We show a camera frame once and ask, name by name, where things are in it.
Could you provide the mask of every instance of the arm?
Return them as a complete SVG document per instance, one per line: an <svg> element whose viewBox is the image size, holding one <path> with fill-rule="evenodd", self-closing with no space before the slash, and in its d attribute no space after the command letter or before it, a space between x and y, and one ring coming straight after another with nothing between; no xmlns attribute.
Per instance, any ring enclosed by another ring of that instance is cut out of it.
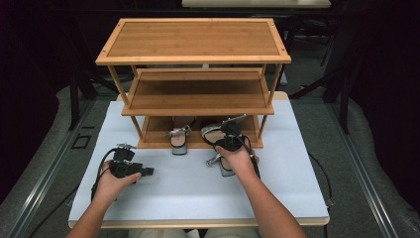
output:
<svg viewBox="0 0 420 238"><path fill-rule="evenodd" d="M250 155L244 147L236 152L224 150L219 146L216 150L228 160L244 187L262 237L306 237L293 215L257 177Z"/></svg>
<svg viewBox="0 0 420 238"><path fill-rule="evenodd" d="M115 178L108 170L109 161L102 168L104 171L96 188L95 196L83 215L67 234L70 237L98 237L105 212L127 185L140 178L140 173L125 178Z"/></svg>

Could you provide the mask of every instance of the person's lap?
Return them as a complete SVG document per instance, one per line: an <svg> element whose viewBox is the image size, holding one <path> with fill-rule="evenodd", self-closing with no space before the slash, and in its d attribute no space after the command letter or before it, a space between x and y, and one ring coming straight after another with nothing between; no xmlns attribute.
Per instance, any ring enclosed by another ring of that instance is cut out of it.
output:
<svg viewBox="0 0 420 238"><path fill-rule="evenodd" d="M254 227L210 228L204 238L260 238ZM131 229L129 238L188 238L182 229Z"/></svg>

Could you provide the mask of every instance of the forearm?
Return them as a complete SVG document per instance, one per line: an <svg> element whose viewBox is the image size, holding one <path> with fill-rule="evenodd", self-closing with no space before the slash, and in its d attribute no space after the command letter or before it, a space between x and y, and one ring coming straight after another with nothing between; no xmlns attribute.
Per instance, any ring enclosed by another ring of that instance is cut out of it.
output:
<svg viewBox="0 0 420 238"><path fill-rule="evenodd" d="M66 237L98 237L107 208L107 206L101 205L98 202L90 203Z"/></svg>
<svg viewBox="0 0 420 238"><path fill-rule="evenodd" d="M257 176L241 179L262 237L306 237L299 223Z"/></svg>

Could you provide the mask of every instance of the black controller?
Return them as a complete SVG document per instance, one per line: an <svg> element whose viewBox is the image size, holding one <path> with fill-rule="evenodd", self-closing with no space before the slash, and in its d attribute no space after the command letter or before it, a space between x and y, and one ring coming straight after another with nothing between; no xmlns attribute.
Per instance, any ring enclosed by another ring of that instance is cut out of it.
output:
<svg viewBox="0 0 420 238"><path fill-rule="evenodd" d="M225 133L225 136L216 141L214 146L221 146L225 150L235 152L244 145L245 137L241 135L241 127L236 121L223 123L221 131Z"/></svg>
<svg viewBox="0 0 420 238"><path fill-rule="evenodd" d="M143 168L143 164L140 163L132 163L132 162L119 162L119 161L111 161L109 171L112 175L116 178L124 178L130 176L135 173L142 174L142 177L145 176L152 176L154 174L154 168Z"/></svg>
<svg viewBox="0 0 420 238"><path fill-rule="evenodd" d="M152 176L154 174L154 168L143 168L143 164L131 162L134 152L130 149L134 147L126 144L119 146L122 146L122 148L116 149L114 158L109 166L109 171L112 175L120 179L135 173L141 173L142 177Z"/></svg>

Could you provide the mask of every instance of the dark curtain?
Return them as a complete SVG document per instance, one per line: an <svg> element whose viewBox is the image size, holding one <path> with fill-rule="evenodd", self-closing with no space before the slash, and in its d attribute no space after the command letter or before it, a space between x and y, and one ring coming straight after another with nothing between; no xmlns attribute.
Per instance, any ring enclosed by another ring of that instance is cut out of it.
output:
<svg viewBox="0 0 420 238"><path fill-rule="evenodd" d="M44 9L37 1L0 3L1 202L44 140L58 109L55 95L73 75L61 24Z"/></svg>
<svg viewBox="0 0 420 238"><path fill-rule="evenodd" d="M388 4L351 96L367 117L380 165L420 211L420 8L417 1Z"/></svg>

